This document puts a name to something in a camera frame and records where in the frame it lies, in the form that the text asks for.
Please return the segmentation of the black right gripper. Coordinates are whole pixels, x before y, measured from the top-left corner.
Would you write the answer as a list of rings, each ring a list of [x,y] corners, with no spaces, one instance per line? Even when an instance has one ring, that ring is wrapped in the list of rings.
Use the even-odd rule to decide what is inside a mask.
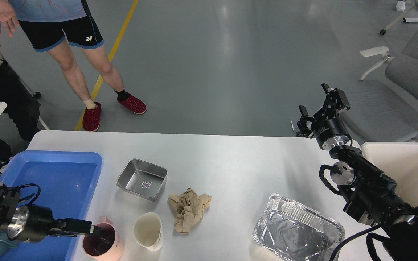
[[[343,111],[350,110],[351,106],[343,90],[331,88],[328,84],[321,86],[326,93],[321,116],[332,119],[319,120],[309,117],[306,107],[299,105],[301,116],[297,126],[302,137],[315,138],[320,149],[331,150],[351,140],[347,128],[338,117]]]

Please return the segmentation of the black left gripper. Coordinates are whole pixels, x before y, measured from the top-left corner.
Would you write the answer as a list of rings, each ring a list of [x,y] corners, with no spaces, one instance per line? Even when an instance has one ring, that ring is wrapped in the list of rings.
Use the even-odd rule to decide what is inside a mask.
[[[48,207],[39,205],[22,205],[16,208],[13,218],[7,227],[7,237],[10,241],[38,243],[45,236],[100,236],[101,228],[91,221],[66,218],[63,230],[59,222],[53,218],[53,212]]]

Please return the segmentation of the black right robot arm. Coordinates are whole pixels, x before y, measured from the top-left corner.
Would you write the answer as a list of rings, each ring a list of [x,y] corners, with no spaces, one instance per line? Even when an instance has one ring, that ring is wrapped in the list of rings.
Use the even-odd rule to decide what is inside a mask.
[[[346,201],[344,212],[370,229],[351,236],[347,243],[366,235],[370,257],[380,260],[374,241],[382,242],[395,261],[418,261],[418,206],[412,207],[396,195],[397,183],[366,160],[360,149],[347,145],[351,137],[339,114],[349,110],[344,91],[322,84],[326,99],[312,117],[300,106],[297,126],[306,138],[315,138],[322,150],[337,159],[335,165],[322,165],[319,177],[326,187]]]

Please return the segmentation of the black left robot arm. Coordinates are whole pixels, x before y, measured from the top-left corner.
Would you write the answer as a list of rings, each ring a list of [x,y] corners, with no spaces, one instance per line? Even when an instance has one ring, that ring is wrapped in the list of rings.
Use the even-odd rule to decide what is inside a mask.
[[[2,260],[68,261],[77,236],[97,235],[85,221],[96,182],[0,182],[0,232],[21,246]]]

